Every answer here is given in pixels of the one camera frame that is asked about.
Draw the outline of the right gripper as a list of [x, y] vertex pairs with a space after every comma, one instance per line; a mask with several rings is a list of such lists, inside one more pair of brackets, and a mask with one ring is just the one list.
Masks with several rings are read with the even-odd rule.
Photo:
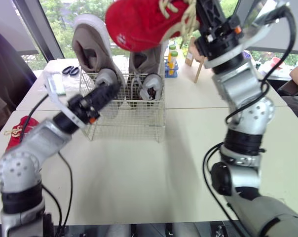
[[243, 37], [239, 17], [226, 18], [218, 0], [197, 0], [196, 13], [201, 20], [201, 36], [194, 44], [200, 55], [212, 60], [239, 45]]

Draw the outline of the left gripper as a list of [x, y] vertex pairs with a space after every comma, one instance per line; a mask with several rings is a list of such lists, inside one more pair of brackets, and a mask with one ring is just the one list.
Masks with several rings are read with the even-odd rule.
[[85, 124], [94, 124], [100, 117], [102, 106], [106, 106], [119, 93], [120, 84], [114, 83], [96, 88], [86, 96], [76, 94], [67, 101], [67, 107]]

